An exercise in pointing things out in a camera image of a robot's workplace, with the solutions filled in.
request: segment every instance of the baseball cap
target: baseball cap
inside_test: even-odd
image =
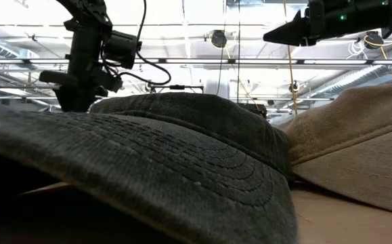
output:
[[[287,153],[283,132],[212,95],[0,113],[0,163],[13,167],[0,192],[67,182],[186,243],[296,243]]]
[[[279,128],[296,175],[392,211],[392,84],[348,89]]]

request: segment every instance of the cap brim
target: cap brim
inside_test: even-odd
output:
[[[282,174],[171,123],[0,113],[0,155],[188,243],[291,243],[297,237]]]
[[[295,165],[318,186],[392,211],[392,132]]]

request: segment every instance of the black cable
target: black cable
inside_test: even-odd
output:
[[[224,0],[223,0],[223,5],[225,6],[225,8],[224,8],[224,29],[223,29],[224,40],[223,40],[223,45],[224,45],[224,43],[225,43],[225,20],[226,20],[226,13],[227,13],[227,6],[226,6],[224,3],[225,3],[225,2],[224,2]],[[218,93],[220,92],[220,85],[221,85],[221,69],[223,68],[223,54],[224,54],[224,48],[225,48],[225,47],[223,47],[223,48],[221,49],[220,76],[219,76],[219,78],[218,78],[217,96],[218,96]]]
[[[236,103],[239,103],[239,84],[241,83],[240,72],[241,72],[241,1],[238,1],[238,89],[236,92]]]
[[[148,6],[147,6],[148,4],[146,3],[146,0],[143,0],[143,2],[144,2],[144,12],[143,12],[143,18],[141,19],[141,24],[140,24],[139,32],[138,32],[138,34],[137,34],[137,42],[139,42],[139,40],[140,40],[141,30],[143,29],[144,21],[145,21],[145,19],[146,19],[146,12],[147,12],[147,8],[148,8]],[[137,75],[134,75],[134,74],[131,74],[131,73],[128,73],[128,72],[120,73],[120,74],[117,75],[117,77],[120,78],[120,77],[122,77],[123,75],[129,75],[129,76],[135,77],[135,78],[139,79],[140,81],[146,82],[146,83],[151,84],[151,85],[166,85],[166,84],[168,84],[168,83],[171,81],[171,75],[170,75],[170,73],[169,73],[165,68],[163,68],[163,67],[161,67],[161,66],[159,66],[159,65],[156,65],[156,64],[150,62],[149,60],[145,59],[145,58],[140,54],[140,52],[139,52],[138,49],[137,49],[137,51],[136,51],[135,53],[137,54],[137,56],[139,56],[139,58],[140,58],[141,60],[143,60],[143,62],[145,62],[146,64],[149,64],[149,65],[151,65],[151,66],[153,66],[153,67],[155,67],[155,68],[157,68],[157,69],[163,71],[164,73],[167,74],[167,76],[168,76],[169,78],[168,78],[165,82],[156,83],[156,82],[151,82],[150,80],[147,80],[147,79],[143,79],[143,78],[141,78],[141,77],[139,77],[139,76],[137,76]]]

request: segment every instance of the dark gray cap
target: dark gray cap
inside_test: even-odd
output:
[[[186,243],[296,243],[287,151],[281,131],[210,95],[115,98],[90,114],[0,113],[2,159]]]

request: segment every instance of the beige cap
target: beige cap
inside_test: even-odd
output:
[[[298,176],[392,211],[392,85],[348,89],[280,129]]]

